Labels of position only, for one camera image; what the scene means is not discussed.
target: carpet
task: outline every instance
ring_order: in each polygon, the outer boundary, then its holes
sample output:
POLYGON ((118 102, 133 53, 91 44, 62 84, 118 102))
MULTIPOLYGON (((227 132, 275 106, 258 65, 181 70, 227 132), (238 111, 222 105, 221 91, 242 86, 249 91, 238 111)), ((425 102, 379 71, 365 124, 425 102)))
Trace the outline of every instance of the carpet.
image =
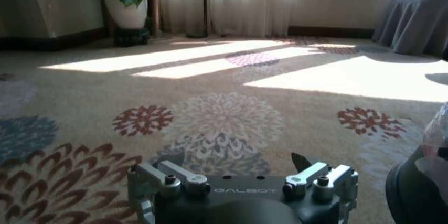
POLYGON ((293 151, 359 171, 351 223, 393 223, 386 176, 448 97, 447 62, 359 39, 111 46, 0 52, 2 223, 137 223, 131 165, 290 175, 293 151))

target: white curtain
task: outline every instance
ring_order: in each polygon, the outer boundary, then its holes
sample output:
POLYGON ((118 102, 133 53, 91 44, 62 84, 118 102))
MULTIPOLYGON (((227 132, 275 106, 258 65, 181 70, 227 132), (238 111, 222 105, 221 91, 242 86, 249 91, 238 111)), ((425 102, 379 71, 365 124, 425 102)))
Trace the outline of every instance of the white curtain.
MULTIPOLYGON (((161 0, 165 29, 202 29, 203 0, 161 0)), ((207 0, 210 29, 221 35, 285 36, 291 0, 207 0)))
POLYGON ((291 0, 209 0, 214 31, 221 35, 286 36, 291 0))
POLYGON ((205 0, 161 0, 165 30, 173 33, 202 33, 205 30, 205 0))

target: gray fabric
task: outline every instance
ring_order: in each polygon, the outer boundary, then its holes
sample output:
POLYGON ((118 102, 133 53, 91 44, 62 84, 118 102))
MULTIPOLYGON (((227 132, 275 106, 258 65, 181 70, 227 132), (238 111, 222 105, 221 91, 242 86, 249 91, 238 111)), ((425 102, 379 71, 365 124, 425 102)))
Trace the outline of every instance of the gray fabric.
POLYGON ((391 0, 373 39, 397 53, 442 57, 448 50, 448 0, 391 0))

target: blue flower pattern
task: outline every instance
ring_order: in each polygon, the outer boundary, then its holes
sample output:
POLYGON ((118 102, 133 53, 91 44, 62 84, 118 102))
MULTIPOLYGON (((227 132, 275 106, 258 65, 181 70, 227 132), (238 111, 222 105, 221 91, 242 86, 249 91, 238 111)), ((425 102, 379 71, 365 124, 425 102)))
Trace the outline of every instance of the blue flower pattern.
POLYGON ((10 159, 23 159, 49 146, 58 127, 54 120, 39 116, 0 119, 0 165, 10 159))

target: white flower pattern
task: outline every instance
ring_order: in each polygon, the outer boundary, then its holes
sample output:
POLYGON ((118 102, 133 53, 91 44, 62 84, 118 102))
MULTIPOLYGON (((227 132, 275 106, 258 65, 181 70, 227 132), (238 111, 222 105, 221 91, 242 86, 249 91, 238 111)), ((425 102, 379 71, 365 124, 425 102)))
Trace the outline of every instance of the white flower pattern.
POLYGON ((279 140, 285 128, 281 113, 266 101, 237 93, 202 95, 174 105, 171 111, 175 119, 163 129, 165 140, 197 152, 201 159, 255 154, 279 140))

